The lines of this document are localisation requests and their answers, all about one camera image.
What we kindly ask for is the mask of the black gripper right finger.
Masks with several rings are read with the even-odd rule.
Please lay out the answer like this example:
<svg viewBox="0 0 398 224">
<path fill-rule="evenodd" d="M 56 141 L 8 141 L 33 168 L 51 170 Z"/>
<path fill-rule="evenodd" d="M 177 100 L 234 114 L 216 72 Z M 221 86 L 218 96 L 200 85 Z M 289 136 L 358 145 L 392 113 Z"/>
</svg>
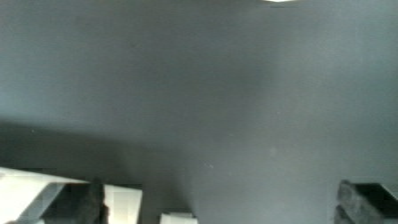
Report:
<svg viewBox="0 0 398 224">
<path fill-rule="evenodd" d="M 398 224 L 398 185 L 342 180 L 335 199 L 333 224 Z"/>
</svg>

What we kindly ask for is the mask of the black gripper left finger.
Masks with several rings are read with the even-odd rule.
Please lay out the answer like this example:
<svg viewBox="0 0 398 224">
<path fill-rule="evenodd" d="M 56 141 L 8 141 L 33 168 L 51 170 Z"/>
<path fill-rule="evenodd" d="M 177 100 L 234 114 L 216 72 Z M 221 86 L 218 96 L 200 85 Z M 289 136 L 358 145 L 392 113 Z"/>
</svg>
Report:
<svg viewBox="0 0 398 224">
<path fill-rule="evenodd" d="M 44 224 L 108 224 L 104 186 L 67 183 L 42 214 Z"/>
</svg>

